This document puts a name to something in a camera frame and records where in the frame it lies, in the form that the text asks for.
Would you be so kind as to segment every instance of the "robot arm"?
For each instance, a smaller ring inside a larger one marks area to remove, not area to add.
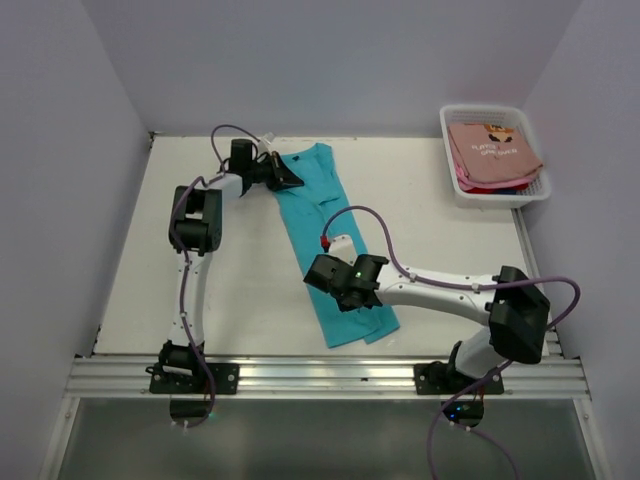
[[[445,386],[449,383],[451,390],[460,390],[460,386],[482,378],[506,360],[540,362],[549,301],[536,287],[454,289],[416,281],[426,277],[459,285],[497,285],[526,279],[519,269],[502,267],[498,275],[479,276],[406,266],[403,266],[405,272],[401,272],[385,257],[360,255],[354,260],[354,251],[349,251],[345,237],[332,242],[328,254],[316,256],[304,278],[308,285],[329,293],[341,311],[410,305],[459,315],[484,327],[454,346],[448,365],[434,364],[433,371],[429,372],[434,382]]]
[[[268,139],[260,141],[258,155],[253,157],[253,142],[233,140],[231,156],[222,178],[206,189],[191,190],[186,199],[183,197],[189,187],[180,186],[175,190],[172,206],[175,213],[171,220],[179,242],[172,234],[169,234],[169,241],[176,250],[178,262],[176,303],[169,337],[160,351],[158,363],[147,368],[147,372],[153,375],[152,393],[196,393],[203,389],[205,372],[194,348],[202,355],[205,287],[213,252],[219,248],[222,239],[223,203],[243,196],[256,183],[264,183],[274,191],[304,185],[284,165],[278,152],[269,149],[269,143]],[[188,253],[186,257],[183,246]],[[189,268],[185,275],[186,261]],[[186,312],[189,332],[185,330],[181,312]]]

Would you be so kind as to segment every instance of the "cable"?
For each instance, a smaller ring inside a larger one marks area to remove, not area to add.
[[[211,370],[207,365],[207,361],[204,357],[204,352],[200,352],[198,345],[196,345],[195,340],[193,339],[193,335],[191,334],[191,329],[189,328],[189,322],[187,321],[187,312],[184,308],[184,297],[187,289],[187,278],[189,274],[189,268],[191,266],[191,260],[189,258],[189,252],[187,251],[186,246],[184,245],[184,243],[180,239],[180,236],[178,235],[178,233],[174,228],[174,223],[175,223],[175,218],[178,214],[178,211],[180,210],[182,205],[187,201],[187,198],[189,197],[191,192],[193,192],[194,188],[196,187],[196,185],[198,185],[198,183],[201,183],[204,188],[207,188],[211,186],[213,183],[222,179],[227,173],[226,162],[228,162],[229,159],[226,159],[226,160],[222,159],[222,157],[220,156],[220,152],[218,152],[218,149],[216,148],[216,144],[215,144],[215,133],[221,128],[233,128],[233,129],[239,130],[242,133],[251,137],[256,142],[259,141],[258,137],[256,137],[254,134],[236,125],[222,124],[215,127],[211,131],[211,146],[213,147],[213,152],[215,153],[216,157],[218,158],[218,161],[220,162],[220,170],[218,170],[219,175],[216,175],[214,178],[212,178],[209,181],[206,181],[204,177],[199,176],[193,182],[191,182],[191,184],[187,187],[187,189],[182,193],[182,195],[176,202],[173,208],[173,211],[171,212],[171,222],[169,224],[169,234],[175,241],[176,245],[178,245],[178,248],[182,251],[184,255],[184,261],[185,261],[184,270],[182,272],[182,280],[180,282],[180,293],[179,293],[179,299],[178,299],[178,303],[180,307],[180,320],[182,321],[182,327],[184,328],[187,338],[189,339],[189,346],[191,347],[191,350],[196,356],[196,359],[198,360],[200,367],[204,370],[204,373],[207,376],[207,386],[209,387],[209,390],[210,390],[210,401],[207,405],[205,414],[202,416],[202,418],[196,420],[195,422],[187,423],[186,424],[187,428],[197,427],[198,425],[202,424],[207,418],[209,418],[209,415],[213,411],[213,406],[215,404],[216,384],[215,384],[215,379],[213,378],[213,373],[211,373]],[[257,156],[258,147],[254,143],[252,143],[251,145],[253,145],[253,150],[255,150],[255,153],[256,153],[256,158],[254,160],[258,160],[259,158]]]
[[[230,123],[223,123],[222,125],[218,125],[216,128],[214,128],[211,131],[211,147],[213,148],[213,153],[215,153],[216,157],[218,158],[218,162],[220,162],[220,166],[222,168],[224,168],[224,160],[222,159],[222,157],[220,156],[220,152],[218,152],[218,149],[216,148],[216,140],[215,140],[215,135],[216,132],[222,128],[232,128],[234,130],[238,130],[242,133],[244,133],[245,135],[251,137],[253,140],[255,140],[256,142],[259,142],[260,140],[258,139],[258,137],[256,137],[253,133],[251,133],[248,130],[245,130],[242,127],[238,127],[237,125],[232,125]],[[255,146],[255,150],[256,150],[256,154],[258,153],[258,147]]]
[[[382,231],[384,232],[385,240],[387,242],[387,250],[389,252],[389,257],[391,257],[391,263],[393,263],[394,267],[403,276],[405,276],[407,278],[412,278],[411,275],[409,274],[409,272],[407,270],[405,270],[405,268],[400,264],[400,262],[398,261],[398,259],[396,257],[396,254],[395,254],[395,251],[394,251],[394,248],[393,248],[393,241],[391,240],[391,234],[389,232],[389,227],[387,226],[387,224],[384,221],[384,219],[380,216],[380,214],[378,212],[376,212],[375,210],[373,210],[372,208],[365,207],[363,205],[352,205],[352,206],[349,206],[349,207],[341,208],[336,213],[334,213],[331,217],[329,217],[329,220],[327,220],[327,223],[325,223],[325,226],[322,229],[322,236],[320,237],[320,241],[323,244],[323,246],[327,244],[327,231],[329,230],[329,226],[331,225],[331,223],[337,217],[339,217],[343,213],[348,212],[350,210],[362,210],[362,211],[365,211],[365,212],[370,213],[371,215],[373,215],[376,218],[376,220],[378,220],[378,223],[380,223],[380,226],[382,227]],[[433,287],[439,287],[439,288],[452,288],[452,289],[456,289],[456,290],[474,290],[475,289],[474,285],[441,282],[441,281],[438,281],[438,280],[433,280],[433,279],[430,279],[430,278],[422,277],[420,275],[416,275],[415,277],[413,277],[413,279],[415,279],[415,281],[418,281],[420,283],[425,283],[427,285],[431,285]],[[570,278],[567,278],[567,277],[563,277],[563,276],[550,276],[550,277],[541,277],[541,278],[531,278],[531,279],[527,279],[527,280],[519,280],[519,281],[516,281],[516,282],[491,284],[491,285],[479,285],[477,288],[480,291],[502,290],[502,289],[505,289],[505,288],[527,287],[527,286],[531,286],[531,285],[536,285],[538,283],[552,283],[552,282],[560,282],[560,283],[566,283],[566,284],[570,285],[573,288],[574,296],[573,296],[573,300],[571,300],[571,303],[569,304],[569,306],[560,315],[558,315],[551,323],[549,323],[549,325],[547,325],[547,330],[549,330],[549,329],[555,327],[562,320],[564,320],[573,311],[573,309],[578,304],[578,301],[580,300],[580,296],[581,296],[581,291],[580,291],[580,286],[574,280],[572,280]],[[481,388],[484,385],[486,385],[487,383],[489,383],[493,379],[493,377],[495,375],[500,374],[507,367],[509,367],[512,363],[513,363],[513,361],[511,361],[511,360],[503,363],[502,365],[490,370],[484,377],[478,379],[477,381],[475,381],[474,383],[472,383],[468,387],[466,387],[466,388],[462,389],[460,392],[456,393],[454,396],[452,396],[449,400],[447,400],[442,405],[442,407],[438,411],[437,415],[433,418],[433,420],[431,422],[431,425],[429,426],[429,433],[427,435],[427,460],[428,460],[428,463],[429,463],[429,471],[431,472],[431,476],[432,476],[432,478],[434,480],[437,480],[439,477],[438,477],[438,474],[437,474],[437,472],[435,470],[435,464],[434,464],[434,461],[433,461],[432,444],[433,444],[433,437],[434,437],[434,433],[435,433],[435,427],[437,425],[438,419],[441,418],[441,413],[444,412],[447,409],[447,407],[449,407],[453,402],[455,402],[461,396],[466,395],[469,392],[473,392],[475,390],[478,390],[479,388]],[[519,472],[518,472],[518,470],[516,468],[516,465],[515,465],[515,462],[513,461],[513,458],[507,452],[507,450],[502,445],[500,445],[498,442],[493,440],[487,434],[484,434],[484,433],[481,433],[481,432],[475,432],[475,433],[477,433],[479,436],[481,436],[485,440],[488,440],[489,442],[493,443],[498,449],[500,449],[505,454],[505,456],[509,460],[509,463],[511,463],[511,466],[514,469],[514,473],[515,473],[516,479],[519,480],[520,479],[520,474],[519,474]]]
[[[178,214],[178,211],[182,207],[182,204],[187,200],[187,197],[191,194],[191,192],[193,192],[193,189],[196,187],[198,183],[202,183],[202,185],[206,188],[209,185],[220,180],[222,177],[224,177],[224,173],[212,178],[208,182],[205,181],[203,177],[198,177],[193,182],[191,182],[191,184],[184,191],[180,199],[176,202],[176,205],[173,208],[173,212],[171,212],[171,222],[169,223],[169,234],[171,235],[173,240],[176,242],[176,245],[178,245],[178,248],[182,250],[182,253],[184,255],[184,270],[182,272],[182,281],[180,283],[180,294],[178,296],[178,303],[180,307],[180,320],[182,320],[182,327],[184,328],[184,331],[187,334],[187,338],[189,339],[189,346],[191,347],[191,350],[196,356],[196,359],[198,360],[200,367],[204,370],[204,373],[207,376],[207,381],[208,381],[210,392],[211,392],[211,398],[207,405],[207,410],[205,414],[202,416],[202,418],[196,420],[195,422],[187,423],[187,428],[197,427],[202,422],[204,422],[207,418],[209,418],[209,415],[211,414],[211,411],[213,410],[213,405],[215,403],[216,382],[213,378],[213,373],[211,373],[211,370],[207,365],[207,361],[204,358],[204,353],[200,352],[198,345],[196,345],[196,342],[193,339],[193,335],[191,334],[191,329],[189,328],[189,322],[187,322],[187,312],[184,308],[184,296],[185,296],[185,291],[187,289],[187,277],[189,275],[191,260],[189,258],[189,252],[187,251],[187,247],[182,242],[182,240],[180,239],[180,236],[178,235],[178,233],[174,228],[174,223],[175,223],[175,218]]]

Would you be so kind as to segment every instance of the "white wall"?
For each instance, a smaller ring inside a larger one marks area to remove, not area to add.
[[[35,478],[95,338],[146,132],[77,0],[0,7],[0,477]]]
[[[640,470],[639,19],[637,0],[585,0],[525,104],[553,179],[525,218],[542,272],[583,287],[561,340],[582,357],[620,479]],[[570,293],[550,290],[557,311]]]
[[[580,0],[83,0],[145,124],[204,134],[438,134],[520,106]]]

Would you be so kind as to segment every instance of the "white table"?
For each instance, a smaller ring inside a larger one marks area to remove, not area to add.
[[[218,140],[223,155],[230,140]],[[442,139],[281,138],[275,148],[293,153],[315,142],[333,148],[350,203],[370,206],[388,222],[402,262],[460,274],[498,273],[503,264],[526,270],[511,211],[454,206]],[[217,168],[206,137],[156,138],[96,354],[159,352],[176,300],[176,260],[167,236],[173,192]],[[376,221],[363,212],[356,219],[369,252],[387,256]],[[204,305],[207,354],[446,356],[479,328],[444,313],[395,311],[401,326],[391,335],[328,349],[274,196],[254,186],[225,206]]]

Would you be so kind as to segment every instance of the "white basket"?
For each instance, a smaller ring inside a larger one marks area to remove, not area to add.
[[[533,152],[540,159],[542,159],[542,151],[533,135],[527,117],[517,108],[496,105],[446,105],[442,107],[440,109],[440,124],[457,206],[462,208],[520,208],[529,202],[549,198],[551,185],[544,168],[526,190],[522,190],[516,195],[483,195],[463,191],[458,185],[453,156],[451,155],[449,132],[447,131],[447,127],[452,123],[490,123],[501,127],[515,128],[524,136]]]

